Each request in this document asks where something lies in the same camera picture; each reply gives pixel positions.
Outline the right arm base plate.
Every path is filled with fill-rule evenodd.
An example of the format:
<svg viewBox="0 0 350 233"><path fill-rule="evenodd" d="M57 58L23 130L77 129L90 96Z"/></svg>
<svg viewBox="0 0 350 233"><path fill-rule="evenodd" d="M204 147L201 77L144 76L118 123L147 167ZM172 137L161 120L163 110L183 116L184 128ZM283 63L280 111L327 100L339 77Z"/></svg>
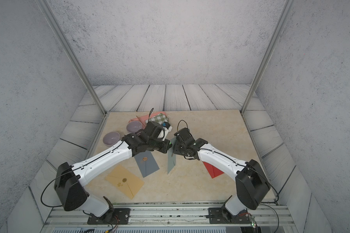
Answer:
<svg viewBox="0 0 350 233"><path fill-rule="evenodd" d="M208 209L210 224L251 224L251 218L246 210L234 215L226 207L212 207Z"/></svg>

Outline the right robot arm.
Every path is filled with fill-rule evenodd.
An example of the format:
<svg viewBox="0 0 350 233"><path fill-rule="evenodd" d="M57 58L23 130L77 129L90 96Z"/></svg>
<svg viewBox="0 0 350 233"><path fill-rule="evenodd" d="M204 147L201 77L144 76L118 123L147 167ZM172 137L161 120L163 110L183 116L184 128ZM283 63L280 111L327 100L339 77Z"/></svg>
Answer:
<svg viewBox="0 0 350 233"><path fill-rule="evenodd" d="M237 159L202 138L195 140L188 128L181 129L174 136L175 154L208 163L235 181L236 194L224 203L227 214L237 216L246 209L257 209L270 191L271 184L257 161Z"/></svg>

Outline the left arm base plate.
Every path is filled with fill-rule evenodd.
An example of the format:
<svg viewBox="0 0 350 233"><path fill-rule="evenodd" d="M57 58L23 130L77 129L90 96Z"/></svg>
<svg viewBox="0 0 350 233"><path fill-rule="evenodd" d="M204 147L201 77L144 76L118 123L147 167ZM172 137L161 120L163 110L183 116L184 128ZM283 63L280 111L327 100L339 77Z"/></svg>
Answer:
<svg viewBox="0 0 350 233"><path fill-rule="evenodd" d="M109 209L101 217L93 214L89 215L88 225L127 225L130 217L130 208L113 208Z"/></svg>

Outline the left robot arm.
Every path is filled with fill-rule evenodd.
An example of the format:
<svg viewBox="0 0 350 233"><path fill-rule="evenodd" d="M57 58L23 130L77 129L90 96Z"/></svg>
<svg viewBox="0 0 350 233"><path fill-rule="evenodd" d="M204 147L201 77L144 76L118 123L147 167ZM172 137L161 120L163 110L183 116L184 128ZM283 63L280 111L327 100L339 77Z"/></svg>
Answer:
<svg viewBox="0 0 350 233"><path fill-rule="evenodd" d="M172 126L168 122L147 123L144 129L130 133L103 152L79 163L69 165L65 162L57 169L54 182L55 192L64 211L82 210L96 217L102 217L113 211L111 202L100 199L87 192L85 186L94 178L118 163L130 159L145 151L167 153L171 148L166 139Z"/></svg>

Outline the light blue envelope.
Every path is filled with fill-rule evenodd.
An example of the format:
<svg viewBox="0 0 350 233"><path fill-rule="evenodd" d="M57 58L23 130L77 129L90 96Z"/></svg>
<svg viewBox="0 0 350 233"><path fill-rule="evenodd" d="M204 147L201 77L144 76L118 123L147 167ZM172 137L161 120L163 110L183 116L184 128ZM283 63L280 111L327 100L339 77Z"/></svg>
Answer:
<svg viewBox="0 0 350 233"><path fill-rule="evenodd" d="M167 174L169 174L176 165L176 155L174 155L175 142L176 142L175 137L170 140L171 148L168 150L168 153L167 153L168 155Z"/></svg>

